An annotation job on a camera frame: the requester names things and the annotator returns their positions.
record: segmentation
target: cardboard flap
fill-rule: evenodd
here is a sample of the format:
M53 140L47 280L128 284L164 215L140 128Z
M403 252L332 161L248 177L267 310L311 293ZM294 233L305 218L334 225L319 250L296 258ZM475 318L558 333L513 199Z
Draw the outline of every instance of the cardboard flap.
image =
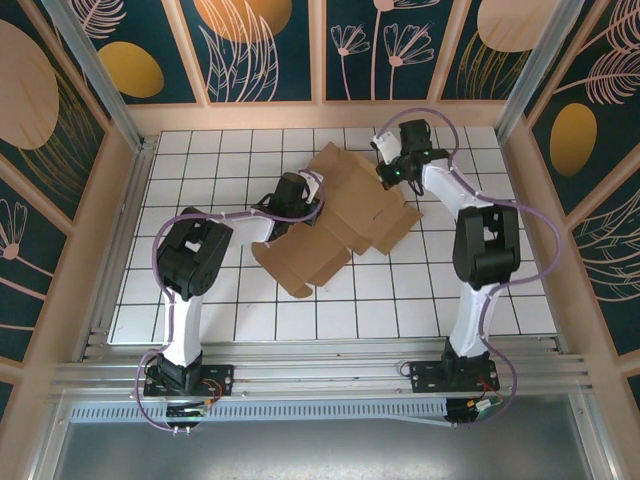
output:
M397 217L396 222L391 225L391 228L373 241L373 246L380 253L388 255L393 247L409 233L411 227L422 218L422 213L410 205L405 205L399 213L400 215Z
M306 298L313 290L298 278L285 264L280 262L275 255L271 255L270 248L264 243L251 245L251 253L260 262L260 265L269 272L273 278L284 288L289 295L295 298Z

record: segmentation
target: floral line drawing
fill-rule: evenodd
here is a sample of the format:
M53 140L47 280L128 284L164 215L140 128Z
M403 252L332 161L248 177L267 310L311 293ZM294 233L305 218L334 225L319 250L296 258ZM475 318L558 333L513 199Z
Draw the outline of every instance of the floral line drawing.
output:
M376 22L373 27L373 49L371 52L371 100L376 99L376 54L378 50L378 33L380 31L380 18L382 12L390 12L394 9L412 9L431 7L440 3L440 0L373 0L376 7Z
M39 273L53 277L51 272L34 265L20 256L20 242L24 236L26 226L27 207L20 202L16 202L13 206L13 212L11 212L9 202L4 198L0 199L0 260L9 262L17 260ZM46 297L46 295L18 285L6 278L0 277L0 283L39 300L44 300Z
M623 205L587 218L578 227L576 243L596 298L623 302L640 298L640 191Z
M584 85L591 103L623 105L640 87L640 2L618 0L609 26L585 43L578 54L606 36L611 51L591 67L587 78L558 87L553 94Z
M209 51L206 88L214 102L254 102L266 92L271 101L278 88L278 50L271 28L245 2L248 28L231 0L222 0L225 14L211 0L203 1L210 35L200 26Z
M405 65L415 65L433 60L433 48L427 48L431 43L429 27L407 25L398 37L398 24L394 23L384 28L384 43L391 65L389 79L389 100L393 100L393 84L396 68Z
M371 44L366 42L366 34L362 30L362 25L354 27L349 25L342 31L340 25L331 27L331 38L333 44L338 50L340 55L340 64L342 66L342 81L344 82L344 90L347 94L347 100L351 100L351 93L349 92L349 83L347 82L347 71L344 65L344 58L349 55L357 53L363 53L371 48Z

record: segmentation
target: palm leaf drawing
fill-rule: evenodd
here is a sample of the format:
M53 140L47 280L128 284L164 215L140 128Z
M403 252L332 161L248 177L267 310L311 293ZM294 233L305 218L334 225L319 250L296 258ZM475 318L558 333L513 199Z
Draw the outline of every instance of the palm leaf drawing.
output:
M107 39L120 24L127 12L124 0L69 0L89 38Z
M640 0L618 0L609 26L593 37L578 51L585 51L603 36L611 47L619 52L628 52L640 47Z
M593 64L587 78L564 85L553 93L582 84L591 102L624 104L624 100L632 97L640 87L640 49L605 53Z
M211 1L204 1L210 34L200 31L209 52L207 89L214 102L253 102L273 99L278 86L278 51L269 25L256 17L245 1L247 23L231 0L222 0L224 15Z

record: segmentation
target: gray metal surface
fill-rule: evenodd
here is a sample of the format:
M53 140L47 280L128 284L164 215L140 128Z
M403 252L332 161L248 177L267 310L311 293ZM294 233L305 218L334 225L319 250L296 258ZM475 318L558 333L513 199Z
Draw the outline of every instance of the gray metal surface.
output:
M578 18L583 3L584 0L563 0L558 2L551 20L527 59L527 63L522 69L502 111L502 115L496 124L496 135L501 145L511 134L511 130L520 119L545 73L549 73L547 69L553 62L558 50L562 47L562 42L571 30L576 18Z
M446 429L393 420L71 424L59 480L591 478L566 397L519 398L499 422Z

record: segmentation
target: cardboard box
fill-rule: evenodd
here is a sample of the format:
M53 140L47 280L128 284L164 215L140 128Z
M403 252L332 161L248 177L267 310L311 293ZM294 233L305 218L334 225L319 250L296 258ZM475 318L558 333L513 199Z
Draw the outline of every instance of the cardboard box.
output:
M254 243L256 260L293 297L311 295L351 259L370 247L388 255L422 214L400 189L384 190L375 165L355 152L328 144L309 163L324 175L325 206L313 227L293 225L275 241Z

